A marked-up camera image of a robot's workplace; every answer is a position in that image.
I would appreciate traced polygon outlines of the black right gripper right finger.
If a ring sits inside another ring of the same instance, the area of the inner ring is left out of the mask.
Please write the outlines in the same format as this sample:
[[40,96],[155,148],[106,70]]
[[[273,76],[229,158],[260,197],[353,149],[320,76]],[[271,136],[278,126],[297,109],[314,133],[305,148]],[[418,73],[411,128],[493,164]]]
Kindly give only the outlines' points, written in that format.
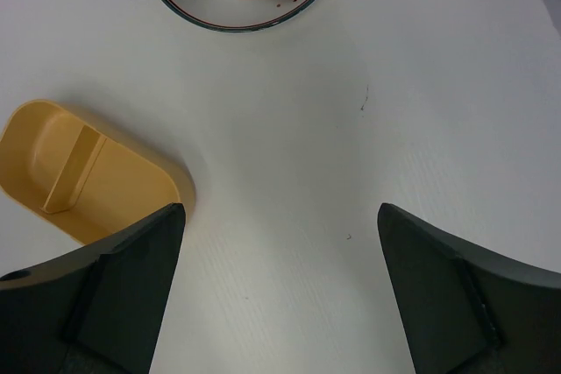
[[560,275],[447,233],[394,204],[380,244],[417,373],[558,373]]

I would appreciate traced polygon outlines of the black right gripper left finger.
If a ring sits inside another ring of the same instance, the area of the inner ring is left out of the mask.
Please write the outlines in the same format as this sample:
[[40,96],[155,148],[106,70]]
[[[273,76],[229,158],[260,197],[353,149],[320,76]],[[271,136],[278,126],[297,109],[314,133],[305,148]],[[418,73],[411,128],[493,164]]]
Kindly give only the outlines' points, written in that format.
[[3,373],[147,373],[186,225],[170,203],[1,277]]

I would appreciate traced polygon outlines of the yellow lunch box base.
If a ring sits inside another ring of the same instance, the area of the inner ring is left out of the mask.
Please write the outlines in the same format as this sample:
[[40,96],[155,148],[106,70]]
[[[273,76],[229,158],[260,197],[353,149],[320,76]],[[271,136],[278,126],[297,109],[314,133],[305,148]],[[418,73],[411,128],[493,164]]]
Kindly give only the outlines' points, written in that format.
[[81,244],[93,243],[170,203],[195,209],[185,165],[79,106],[20,105],[1,135],[1,188]]

